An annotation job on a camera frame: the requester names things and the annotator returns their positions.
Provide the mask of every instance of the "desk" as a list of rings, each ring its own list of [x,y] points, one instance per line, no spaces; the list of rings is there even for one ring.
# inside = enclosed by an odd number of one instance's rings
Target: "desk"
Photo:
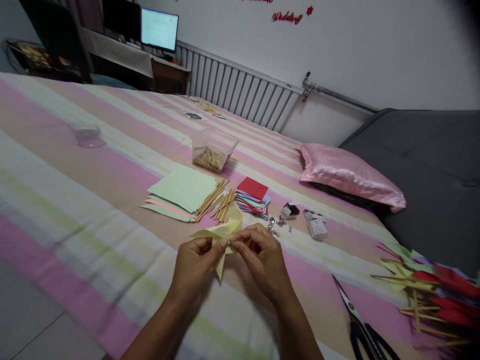
[[[133,71],[143,76],[144,79],[145,77],[149,78],[150,84],[148,89],[143,88],[144,86],[140,89],[138,85],[131,84],[139,90],[185,93],[187,81],[190,77],[190,70],[187,68],[168,62],[146,51],[136,49],[92,30],[84,28],[82,30],[82,36],[85,47],[89,53],[129,69],[130,74]],[[105,73],[105,75],[118,78],[118,76],[112,73]]]

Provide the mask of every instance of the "white cloth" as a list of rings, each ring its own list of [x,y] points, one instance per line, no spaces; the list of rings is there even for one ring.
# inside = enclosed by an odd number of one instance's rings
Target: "white cloth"
[[[157,56],[153,56],[146,51],[136,49],[98,32],[83,28],[82,35],[89,53],[132,69],[140,74],[148,76],[149,78],[153,79],[154,77],[151,59],[172,68],[190,72],[190,70],[185,67],[175,65],[174,63],[163,60]]]

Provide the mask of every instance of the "white radiator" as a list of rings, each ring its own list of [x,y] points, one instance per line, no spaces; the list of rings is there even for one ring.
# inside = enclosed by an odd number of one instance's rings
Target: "white radiator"
[[[176,58],[191,71],[186,94],[279,132],[303,90],[182,41]]]

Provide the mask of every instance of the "computer monitor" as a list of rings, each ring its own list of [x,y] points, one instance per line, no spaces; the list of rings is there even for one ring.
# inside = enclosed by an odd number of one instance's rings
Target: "computer monitor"
[[[102,0],[103,25],[127,39],[142,40],[141,7],[127,0]]]
[[[179,16],[165,12],[141,9],[141,42],[175,52]]]

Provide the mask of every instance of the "hand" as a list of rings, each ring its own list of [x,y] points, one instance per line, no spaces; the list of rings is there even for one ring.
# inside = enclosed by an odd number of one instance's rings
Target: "hand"
[[[212,246],[211,237],[184,242],[178,248],[173,280],[165,300],[185,302],[191,307],[200,305],[203,284],[212,266],[227,248],[223,239]]]
[[[231,238],[231,246],[245,260],[256,285],[274,305],[295,294],[282,247],[265,227],[259,223],[246,227]]]

